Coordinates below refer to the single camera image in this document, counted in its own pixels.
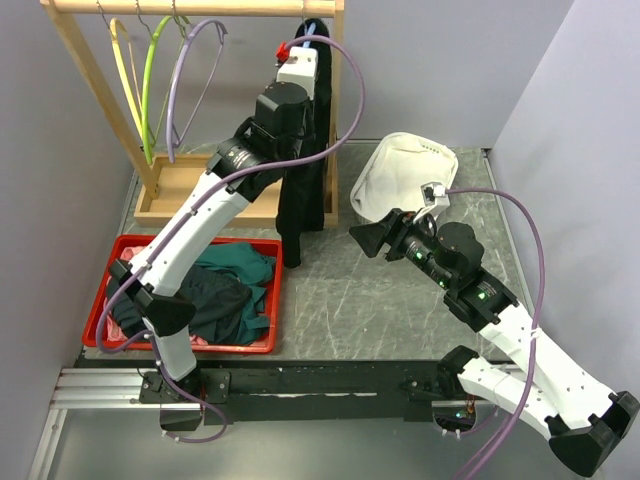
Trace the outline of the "black shorts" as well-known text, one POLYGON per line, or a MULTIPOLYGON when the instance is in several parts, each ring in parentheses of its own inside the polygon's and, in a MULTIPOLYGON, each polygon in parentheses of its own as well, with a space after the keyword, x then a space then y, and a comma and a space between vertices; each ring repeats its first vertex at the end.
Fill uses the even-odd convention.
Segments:
MULTIPOLYGON (((329 143, 332 100, 332 53, 329 45, 312 41, 310 47, 318 53, 315 80, 314 128, 315 137, 305 141, 302 157, 324 151, 329 143)), ((324 175, 326 160, 289 168, 282 181, 276 230, 281 236, 283 264, 296 268, 301 264, 300 236, 324 228, 324 175)))

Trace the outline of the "blue hanger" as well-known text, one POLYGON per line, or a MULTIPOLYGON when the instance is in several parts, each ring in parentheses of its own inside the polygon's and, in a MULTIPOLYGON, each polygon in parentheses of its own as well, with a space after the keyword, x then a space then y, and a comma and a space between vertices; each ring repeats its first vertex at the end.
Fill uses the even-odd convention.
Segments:
POLYGON ((301 20, 302 20, 302 26, 303 26, 303 35, 304 36, 314 35, 317 30, 318 19, 314 16, 310 16, 307 13, 307 2, 305 0, 302 1, 301 20))

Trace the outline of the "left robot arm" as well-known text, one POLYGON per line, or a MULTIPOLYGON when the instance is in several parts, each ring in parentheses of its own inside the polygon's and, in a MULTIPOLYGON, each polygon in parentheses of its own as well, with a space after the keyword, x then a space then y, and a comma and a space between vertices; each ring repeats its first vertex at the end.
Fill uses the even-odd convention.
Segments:
POLYGON ((194 190, 156 238, 128 262, 114 261, 111 297, 127 297, 140 311, 166 375, 163 389, 174 400, 198 392, 197 360, 189 324, 195 306, 179 290, 187 272, 211 241, 298 158, 313 132, 313 96, 296 83, 275 81, 257 98, 255 112, 221 142, 194 190))

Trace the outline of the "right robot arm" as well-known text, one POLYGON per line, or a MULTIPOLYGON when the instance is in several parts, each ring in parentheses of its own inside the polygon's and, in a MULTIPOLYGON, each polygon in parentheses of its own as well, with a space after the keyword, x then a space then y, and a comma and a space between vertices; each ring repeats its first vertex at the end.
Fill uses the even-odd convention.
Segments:
POLYGON ((483 398, 535 429, 571 471, 592 477, 639 413, 628 391, 615 392, 564 352, 500 280, 482 266, 484 248, 467 224, 437 226, 429 214, 391 210, 381 221, 350 228, 369 257, 407 259, 445 292, 449 311, 505 353, 527 382, 458 346, 439 362, 438 387, 449 398, 483 398))

